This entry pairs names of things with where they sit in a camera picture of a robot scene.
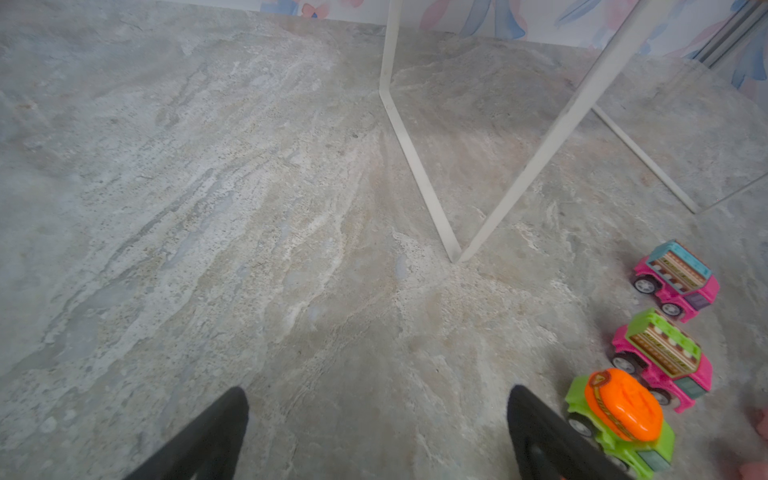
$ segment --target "green toy truck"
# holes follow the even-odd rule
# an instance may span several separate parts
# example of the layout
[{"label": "green toy truck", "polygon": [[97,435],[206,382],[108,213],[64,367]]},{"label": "green toy truck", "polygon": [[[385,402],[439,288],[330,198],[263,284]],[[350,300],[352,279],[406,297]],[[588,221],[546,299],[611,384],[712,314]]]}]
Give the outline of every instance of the green toy truck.
[{"label": "green toy truck", "polygon": [[574,379],[568,394],[568,424],[593,438],[628,474],[648,480],[670,467],[674,432],[658,401],[619,369]]}]

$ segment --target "pink toy truck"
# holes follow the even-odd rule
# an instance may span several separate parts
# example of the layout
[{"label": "pink toy truck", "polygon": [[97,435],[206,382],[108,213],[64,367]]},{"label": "pink toy truck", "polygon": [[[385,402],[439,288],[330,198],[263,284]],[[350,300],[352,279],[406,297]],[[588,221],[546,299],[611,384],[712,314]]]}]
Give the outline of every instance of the pink toy truck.
[{"label": "pink toy truck", "polygon": [[638,313],[616,330],[613,344],[611,363],[631,375],[640,373],[661,405],[679,401],[677,413],[712,389],[712,364],[701,347],[656,309]]},{"label": "pink toy truck", "polygon": [[720,291],[712,270],[676,240],[656,247],[634,271],[637,291],[654,293],[661,301],[661,311],[682,323],[711,305]]}]

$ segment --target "black rubber tire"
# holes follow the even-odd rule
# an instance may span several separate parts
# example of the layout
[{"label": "black rubber tire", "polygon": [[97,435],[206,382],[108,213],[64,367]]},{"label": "black rubber tire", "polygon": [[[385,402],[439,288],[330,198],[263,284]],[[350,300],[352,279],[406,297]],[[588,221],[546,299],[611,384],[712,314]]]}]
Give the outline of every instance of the black rubber tire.
[{"label": "black rubber tire", "polygon": [[[626,363],[624,365],[622,365],[622,366],[616,365],[616,363],[614,363],[615,359],[622,359],[626,363],[632,365],[634,371],[630,372],[628,369],[624,368],[626,366]],[[640,361],[637,359],[637,357],[635,355],[633,355],[632,353],[629,353],[629,352],[618,352],[618,353],[616,353],[614,356],[611,357],[611,365],[613,365],[614,367],[618,368],[619,370],[623,370],[626,373],[629,373],[630,375],[640,375],[640,373],[642,373],[643,370],[645,370],[645,367],[643,366],[642,363],[640,363]]]},{"label": "black rubber tire", "polygon": [[[644,292],[643,290],[637,288],[637,281],[638,280],[647,280],[647,281],[651,282],[654,285],[654,287],[655,287],[654,291],[653,292]],[[638,292],[643,293],[645,295],[653,295],[654,293],[656,293],[659,290],[661,290],[661,283],[659,283],[659,280],[656,280],[656,277],[653,276],[653,275],[640,275],[636,279],[632,280],[632,286],[634,287],[635,290],[637,290]]]},{"label": "black rubber tire", "polygon": [[[575,428],[571,424],[571,422],[578,422],[578,423],[582,424],[584,426],[584,430],[589,430],[589,432],[590,432],[589,435],[585,435],[585,432],[582,432],[581,430]],[[591,439],[592,437],[594,437],[598,433],[598,429],[595,428],[595,426],[592,423],[592,421],[590,419],[588,419],[587,417],[583,416],[581,413],[575,413],[575,412],[569,413],[568,414],[568,424],[569,424],[569,426],[573,430],[576,431],[576,433],[578,433],[579,435],[581,435],[583,437],[587,437],[588,439]]]},{"label": "black rubber tire", "polygon": [[660,397],[663,397],[663,398],[666,399],[666,400],[662,400],[662,399],[659,399],[658,397],[656,397],[654,395],[654,398],[659,402],[659,405],[665,407],[665,406],[668,406],[668,405],[670,405],[672,403],[672,398],[673,398],[672,394],[670,394],[667,390],[665,390],[665,389],[648,389],[648,391],[651,392],[651,393],[657,393]]},{"label": "black rubber tire", "polygon": [[614,457],[613,455],[606,455],[606,456],[608,457],[608,460],[611,461],[611,463],[613,463],[619,468],[619,470],[625,473],[629,473],[631,467],[624,460],[622,460],[621,458]]}]

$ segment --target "white metal leg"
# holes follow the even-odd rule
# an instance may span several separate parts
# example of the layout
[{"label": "white metal leg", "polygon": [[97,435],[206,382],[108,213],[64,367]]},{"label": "white metal leg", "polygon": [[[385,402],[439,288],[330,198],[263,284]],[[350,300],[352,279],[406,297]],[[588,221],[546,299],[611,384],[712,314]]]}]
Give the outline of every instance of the white metal leg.
[{"label": "white metal leg", "polygon": [[389,94],[389,83],[392,80],[392,64],[395,61],[395,48],[397,47],[397,33],[400,29],[401,10],[402,0],[390,0],[389,18],[387,18],[386,37],[384,38],[382,73],[379,77],[379,96],[389,116],[389,121],[392,122],[392,128],[395,129],[397,139],[400,141],[402,152],[405,154],[408,165],[411,167],[413,177],[416,179],[416,185],[418,185],[419,190],[422,192],[429,215],[432,216],[432,221],[435,223],[435,227],[437,227],[437,233],[440,236],[440,240],[442,240],[442,245],[448,253],[448,258],[455,262],[458,256],[461,255],[462,248],[459,246],[451,224],[445,216],[435,189],[432,188],[432,183],[429,182],[427,172],[424,170],[419,154],[416,153],[416,148],[413,146],[408,130],[406,130],[406,126],[402,122],[400,113],[398,113],[397,107],[395,107],[392,95]]},{"label": "white metal leg", "polygon": [[531,160],[528,161],[523,171],[504,194],[502,201],[485,219],[475,238],[472,239],[466,250],[462,252],[456,240],[456,235],[453,233],[453,229],[448,222],[448,218],[440,206],[435,190],[432,188],[432,184],[430,184],[429,178],[424,171],[419,155],[413,147],[408,131],[392,101],[392,96],[389,94],[392,63],[395,57],[397,33],[400,26],[400,12],[402,10],[402,0],[390,0],[382,72],[379,79],[379,95],[400,141],[402,151],[406,155],[408,164],[411,167],[413,177],[416,179],[416,184],[422,192],[429,214],[432,215],[432,221],[435,222],[440,239],[451,261],[458,260],[461,262],[469,259],[490,237],[493,230],[501,223],[520,196],[522,196],[539,172],[541,172],[541,169],[552,159],[581,119],[584,118],[605,89],[621,72],[621,69],[629,62],[632,54],[639,49],[654,27],[669,13],[673,4],[674,0],[641,0],[637,3],[627,20],[616,32],[616,35],[608,43],[594,65],[592,65],[592,68],[587,73],[587,76],[584,77],[571,100],[552,123]]},{"label": "white metal leg", "polygon": [[661,170],[661,167],[659,167],[654,159],[648,156],[648,154],[645,153],[642,148],[640,148],[640,145],[634,143],[634,140],[632,140],[632,138],[627,135],[627,132],[622,130],[621,127],[619,127],[611,117],[608,117],[602,108],[595,104],[592,106],[592,111],[598,117],[600,117],[603,122],[605,122],[608,128],[610,128],[630,148],[630,150],[632,150],[634,154],[637,155],[643,161],[643,163],[648,166],[648,168],[650,168],[650,171],[654,172],[656,176],[659,177],[659,180],[661,180],[664,185],[667,185],[667,188],[672,190],[672,193],[675,195],[675,197],[679,198],[680,201],[683,202],[686,207],[688,207],[688,210],[690,210],[692,214],[699,213],[701,209],[698,205],[696,205],[696,202],[688,197],[683,189],[674,183],[674,180],[672,180],[670,176],[667,175],[667,172]]}]

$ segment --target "orange toy dome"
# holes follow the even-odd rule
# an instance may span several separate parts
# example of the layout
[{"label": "orange toy dome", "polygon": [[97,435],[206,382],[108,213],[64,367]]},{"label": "orange toy dome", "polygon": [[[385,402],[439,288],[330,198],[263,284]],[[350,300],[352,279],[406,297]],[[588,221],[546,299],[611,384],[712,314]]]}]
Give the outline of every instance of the orange toy dome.
[{"label": "orange toy dome", "polygon": [[584,389],[589,408],[616,435],[628,442],[652,442],[661,434],[664,414],[659,402],[629,373],[595,372]]}]

